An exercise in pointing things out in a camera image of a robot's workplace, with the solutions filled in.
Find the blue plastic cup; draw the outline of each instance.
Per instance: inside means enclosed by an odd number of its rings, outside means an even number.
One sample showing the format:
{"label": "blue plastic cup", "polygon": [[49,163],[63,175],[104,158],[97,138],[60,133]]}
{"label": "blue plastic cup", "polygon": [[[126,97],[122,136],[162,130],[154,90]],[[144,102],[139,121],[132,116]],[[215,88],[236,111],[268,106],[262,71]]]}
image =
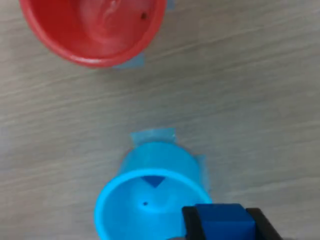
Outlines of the blue plastic cup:
{"label": "blue plastic cup", "polygon": [[184,148],[147,142],[130,151],[100,193],[94,222],[102,240],[167,240],[186,234],[182,207],[210,204],[203,171]]}

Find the cup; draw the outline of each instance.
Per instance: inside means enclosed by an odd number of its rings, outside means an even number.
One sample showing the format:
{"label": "cup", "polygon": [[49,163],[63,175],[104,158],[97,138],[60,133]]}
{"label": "cup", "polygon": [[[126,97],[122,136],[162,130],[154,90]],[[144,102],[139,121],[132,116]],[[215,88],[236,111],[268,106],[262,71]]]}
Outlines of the cup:
{"label": "cup", "polygon": [[193,155],[174,143],[146,142],[100,193],[94,223],[102,240],[166,240],[185,236],[184,206],[210,203]]}
{"label": "cup", "polygon": [[159,30],[167,0],[19,0],[35,35],[61,57],[112,67],[138,55]]}

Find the red cup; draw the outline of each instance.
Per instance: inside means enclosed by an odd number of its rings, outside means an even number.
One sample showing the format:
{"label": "red cup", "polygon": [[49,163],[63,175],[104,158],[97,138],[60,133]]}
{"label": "red cup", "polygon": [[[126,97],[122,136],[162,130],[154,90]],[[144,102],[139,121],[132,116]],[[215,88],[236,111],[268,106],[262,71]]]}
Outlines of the red cup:
{"label": "red cup", "polygon": [[152,41],[167,0],[20,0],[38,38],[61,57],[88,67],[111,67]]}

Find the wood grain surface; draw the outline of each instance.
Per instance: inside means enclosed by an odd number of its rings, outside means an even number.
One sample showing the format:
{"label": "wood grain surface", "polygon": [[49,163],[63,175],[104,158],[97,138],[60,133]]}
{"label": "wood grain surface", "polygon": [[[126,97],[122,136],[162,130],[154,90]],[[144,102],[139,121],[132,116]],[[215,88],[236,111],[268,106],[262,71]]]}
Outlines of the wood grain surface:
{"label": "wood grain surface", "polygon": [[215,202],[320,239],[320,1],[176,0],[145,55],[74,65],[0,1],[0,239],[97,240],[96,198],[153,127],[206,154]]}

